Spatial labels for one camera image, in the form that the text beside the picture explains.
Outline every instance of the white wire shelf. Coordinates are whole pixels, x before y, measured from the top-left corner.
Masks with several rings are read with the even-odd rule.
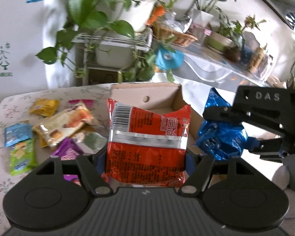
[[[134,39],[117,34],[116,32],[109,32],[105,37],[102,37],[103,34],[103,31],[95,31],[94,35],[81,33],[76,36],[73,42],[87,44],[102,40],[101,44],[103,45],[125,48],[136,47],[138,50],[148,52],[150,50],[153,38],[152,29],[150,28],[146,28],[142,33],[136,34]]]
[[[88,69],[97,69],[97,70],[106,70],[111,72],[118,72],[121,68],[118,67],[110,67],[110,66],[102,66],[97,64],[96,62],[87,62]]]

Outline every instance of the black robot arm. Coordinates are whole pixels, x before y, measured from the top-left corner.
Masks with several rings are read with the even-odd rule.
[[[249,150],[260,159],[282,162],[287,154],[295,154],[295,90],[240,86],[231,107],[208,107],[203,118],[246,122],[280,136]]]

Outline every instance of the pink snack package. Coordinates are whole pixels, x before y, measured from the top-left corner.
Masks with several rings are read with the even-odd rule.
[[[80,149],[80,147],[78,147],[73,139],[65,138],[52,156],[57,155],[61,158],[61,160],[75,160],[80,154],[84,154],[84,152]],[[64,179],[81,186],[78,175],[64,175]]]
[[[68,103],[69,105],[75,105],[79,102],[83,102],[87,109],[92,109],[94,100],[92,99],[74,99],[74,100],[69,100]]]

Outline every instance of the green snack package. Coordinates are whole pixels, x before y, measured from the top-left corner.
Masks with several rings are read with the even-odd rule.
[[[15,144],[11,151],[10,175],[15,176],[37,167],[34,152],[34,139]]]

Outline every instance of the floral tablecloth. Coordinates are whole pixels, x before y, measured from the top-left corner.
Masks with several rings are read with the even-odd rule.
[[[97,85],[86,87],[72,87],[72,88],[59,88],[55,90],[43,90],[23,95],[12,96],[4,99],[0,104],[0,235],[2,235],[9,227],[10,224],[6,219],[3,209],[2,200],[4,195],[16,183],[18,183],[25,173],[18,176],[10,176],[10,149],[3,147],[3,132],[6,126],[11,126],[17,122],[29,120],[31,125],[35,125],[43,117],[29,114],[29,108],[33,105],[38,98],[59,99],[61,101],[58,111],[63,110],[72,99],[93,99],[93,113],[98,120],[107,128],[108,115],[106,110],[106,99],[109,97],[110,85]],[[41,148],[39,141],[35,141],[35,152],[38,163],[46,160],[51,151],[49,148]]]

